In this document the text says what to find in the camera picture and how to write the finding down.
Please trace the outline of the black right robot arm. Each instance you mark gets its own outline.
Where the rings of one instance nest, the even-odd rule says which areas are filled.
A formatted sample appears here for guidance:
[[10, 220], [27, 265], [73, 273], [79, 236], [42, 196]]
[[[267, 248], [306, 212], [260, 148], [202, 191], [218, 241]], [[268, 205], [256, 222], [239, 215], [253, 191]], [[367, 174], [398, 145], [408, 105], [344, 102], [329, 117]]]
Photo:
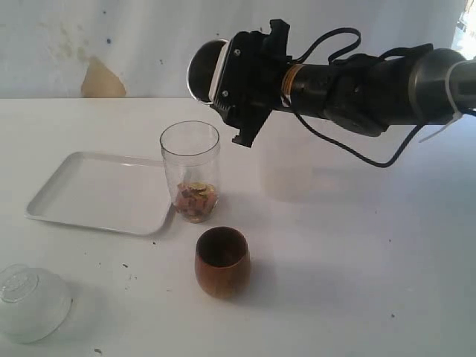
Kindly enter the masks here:
[[233, 74], [233, 98], [223, 121], [250, 146], [273, 111], [321, 118], [369, 137], [390, 126], [446, 125], [457, 113], [475, 110], [475, 62], [431, 44], [394, 48], [378, 56], [354, 45], [334, 52], [325, 65], [293, 58], [286, 47], [289, 25], [239, 33], [230, 56], [245, 57]]

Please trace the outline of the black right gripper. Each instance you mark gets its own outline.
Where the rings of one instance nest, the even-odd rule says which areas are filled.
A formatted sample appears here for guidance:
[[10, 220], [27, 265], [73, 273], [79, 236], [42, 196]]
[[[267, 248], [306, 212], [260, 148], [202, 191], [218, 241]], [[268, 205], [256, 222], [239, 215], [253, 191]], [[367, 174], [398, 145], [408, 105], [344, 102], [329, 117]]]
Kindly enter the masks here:
[[243, 147], [251, 148], [271, 111], [283, 108], [280, 89], [290, 61], [290, 56], [287, 55], [290, 26], [282, 19], [271, 19], [270, 28], [271, 32], [268, 34], [258, 31], [264, 35], [264, 39], [259, 62], [252, 72], [251, 103], [234, 112], [233, 127], [239, 133], [232, 142]]

